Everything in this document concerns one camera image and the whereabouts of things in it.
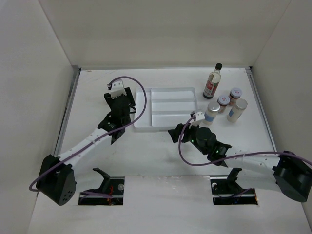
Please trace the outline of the white bead jar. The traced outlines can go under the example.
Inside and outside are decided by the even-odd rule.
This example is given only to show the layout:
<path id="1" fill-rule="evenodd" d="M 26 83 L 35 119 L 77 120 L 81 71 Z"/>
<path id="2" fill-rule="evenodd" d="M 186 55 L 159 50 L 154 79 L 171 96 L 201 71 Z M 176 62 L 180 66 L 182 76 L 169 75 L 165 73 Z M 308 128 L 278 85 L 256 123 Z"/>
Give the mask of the white bead jar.
<path id="1" fill-rule="evenodd" d="M 234 106 L 231 108 L 229 113 L 227 114 L 227 120 L 231 123 L 237 122 L 237 120 L 240 118 L 244 110 L 247 108 L 248 103 L 245 99 L 238 99 Z"/>
<path id="2" fill-rule="evenodd" d="M 215 117 L 219 113 L 220 105 L 216 101 L 212 101 L 208 104 L 206 112 L 204 113 L 205 119 L 203 123 L 206 125 L 212 125 Z"/>

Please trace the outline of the chili jar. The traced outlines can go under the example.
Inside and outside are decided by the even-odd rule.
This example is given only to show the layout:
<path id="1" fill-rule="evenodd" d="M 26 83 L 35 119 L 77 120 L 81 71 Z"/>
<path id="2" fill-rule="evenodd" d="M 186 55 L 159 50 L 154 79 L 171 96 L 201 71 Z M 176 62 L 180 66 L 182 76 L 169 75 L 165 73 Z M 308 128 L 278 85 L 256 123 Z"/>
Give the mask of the chili jar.
<path id="1" fill-rule="evenodd" d="M 225 111 L 226 107 L 229 105 L 230 97 L 227 95 L 220 95 L 217 99 L 217 103 L 220 106 L 219 113 L 221 114 Z"/>
<path id="2" fill-rule="evenodd" d="M 231 91 L 229 92 L 229 98 L 230 98 L 230 102 L 229 105 L 233 106 L 236 101 L 241 97 L 242 95 L 242 90 L 240 88 L 234 87 L 231 89 Z"/>

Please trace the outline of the soy sauce bottle black cap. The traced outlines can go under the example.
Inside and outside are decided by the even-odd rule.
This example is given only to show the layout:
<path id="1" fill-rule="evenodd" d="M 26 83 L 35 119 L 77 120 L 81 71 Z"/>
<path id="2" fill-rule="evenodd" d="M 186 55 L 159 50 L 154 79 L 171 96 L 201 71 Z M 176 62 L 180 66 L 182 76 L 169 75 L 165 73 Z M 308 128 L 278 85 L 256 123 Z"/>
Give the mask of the soy sauce bottle black cap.
<path id="1" fill-rule="evenodd" d="M 221 80 L 220 71 L 222 67 L 223 65 L 221 63 L 217 63 L 214 68 L 214 71 L 209 74 L 206 86 L 203 91 L 203 96 L 206 99 L 211 99 L 214 97 L 217 87 Z"/>

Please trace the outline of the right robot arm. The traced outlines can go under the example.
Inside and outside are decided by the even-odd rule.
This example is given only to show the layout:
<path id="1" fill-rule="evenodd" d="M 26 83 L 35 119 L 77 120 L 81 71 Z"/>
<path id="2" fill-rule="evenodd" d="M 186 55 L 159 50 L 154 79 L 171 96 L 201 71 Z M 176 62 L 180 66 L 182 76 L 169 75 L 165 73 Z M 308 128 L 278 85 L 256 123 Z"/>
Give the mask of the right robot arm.
<path id="1" fill-rule="evenodd" d="M 207 162 L 199 166 L 222 166 L 231 169 L 226 187 L 232 193 L 243 187 L 260 188 L 281 192 L 286 197 L 306 202 L 312 187 L 311 161 L 292 152 L 254 152 L 248 153 L 217 140 L 209 128 L 178 124 L 168 130 L 173 143 L 191 143 Z"/>

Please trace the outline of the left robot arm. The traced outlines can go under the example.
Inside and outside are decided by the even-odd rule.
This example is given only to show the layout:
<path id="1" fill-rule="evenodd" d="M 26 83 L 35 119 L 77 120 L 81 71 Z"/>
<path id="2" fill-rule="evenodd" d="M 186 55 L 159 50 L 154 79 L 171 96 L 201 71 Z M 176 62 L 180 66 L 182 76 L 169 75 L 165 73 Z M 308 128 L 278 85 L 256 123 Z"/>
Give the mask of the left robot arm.
<path id="1" fill-rule="evenodd" d="M 30 185 L 59 206 L 65 205 L 76 191 L 75 168 L 83 159 L 103 153 L 133 124 L 130 115 L 136 112 L 136 104 L 129 87 L 112 87 L 104 94 L 104 99 L 110 108 L 104 120 L 72 149 L 58 156 L 46 156 L 39 176 Z"/>

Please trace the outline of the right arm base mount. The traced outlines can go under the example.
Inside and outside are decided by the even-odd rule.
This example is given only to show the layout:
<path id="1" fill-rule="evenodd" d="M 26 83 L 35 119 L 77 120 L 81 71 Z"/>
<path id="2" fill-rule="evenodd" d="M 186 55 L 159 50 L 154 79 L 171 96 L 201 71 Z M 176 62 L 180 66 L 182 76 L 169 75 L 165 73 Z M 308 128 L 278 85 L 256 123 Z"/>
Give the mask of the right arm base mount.
<path id="1" fill-rule="evenodd" d="M 214 205 L 258 205 L 255 189 L 243 189 L 236 182 L 241 170 L 233 168 L 229 175 L 210 177 Z"/>

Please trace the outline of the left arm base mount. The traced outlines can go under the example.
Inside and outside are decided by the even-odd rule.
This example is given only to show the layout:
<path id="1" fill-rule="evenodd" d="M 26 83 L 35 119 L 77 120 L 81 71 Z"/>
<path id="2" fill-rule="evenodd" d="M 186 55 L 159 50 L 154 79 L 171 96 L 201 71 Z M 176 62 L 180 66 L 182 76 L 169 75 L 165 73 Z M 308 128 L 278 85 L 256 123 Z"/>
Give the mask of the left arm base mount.
<path id="1" fill-rule="evenodd" d="M 80 206 L 119 206 L 123 205 L 125 177 L 110 176 L 100 168 L 93 168 L 103 178 L 96 189 L 80 192 L 78 205 Z"/>

